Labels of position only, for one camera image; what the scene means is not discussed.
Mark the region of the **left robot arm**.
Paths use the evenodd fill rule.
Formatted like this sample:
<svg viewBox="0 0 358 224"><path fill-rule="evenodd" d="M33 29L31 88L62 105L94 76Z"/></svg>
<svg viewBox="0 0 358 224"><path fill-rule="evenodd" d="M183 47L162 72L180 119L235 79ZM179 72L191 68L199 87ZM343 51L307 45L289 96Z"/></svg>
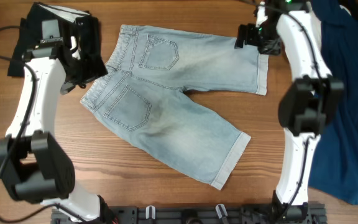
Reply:
<svg viewBox="0 0 358 224"><path fill-rule="evenodd" d="M24 85L15 117L0 139L0 185L13 200L55 208L73 223L114 223L104 199L76 181L73 163L54 136L60 95L107 73L99 22L92 16L42 19L20 31L23 51L10 62L21 67Z"/></svg>

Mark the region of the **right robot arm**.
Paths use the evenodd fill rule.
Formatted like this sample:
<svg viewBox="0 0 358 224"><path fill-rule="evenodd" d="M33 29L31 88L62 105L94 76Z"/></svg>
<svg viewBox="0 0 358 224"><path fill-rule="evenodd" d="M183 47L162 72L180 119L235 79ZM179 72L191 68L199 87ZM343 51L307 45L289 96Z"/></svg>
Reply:
<svg viewBox="0 0 358 224"><path fill-rule="evenodd" d="M286 56L292 84L278 105L284 130L282 172L272 201L239 210L242 223L326 223L323 204L310 203L308 182L316 146L344 91L321 56L320 21L310 1L249 1L256 22L239 26L235 47Z"/></svg>

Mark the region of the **light blue denim shorts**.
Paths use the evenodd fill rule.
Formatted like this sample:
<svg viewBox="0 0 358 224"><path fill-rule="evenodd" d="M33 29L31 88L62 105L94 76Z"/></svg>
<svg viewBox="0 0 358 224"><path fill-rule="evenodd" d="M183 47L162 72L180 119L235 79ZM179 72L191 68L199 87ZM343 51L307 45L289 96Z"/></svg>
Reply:
<svg viewBox="0 0 358 224"><path fill-rule="evenodd" d="M115 135L167 166L222 189L250 136L187 97L190 90L265 95L267 55L236 39L121 26L116 48L81 99Z"/></svg>

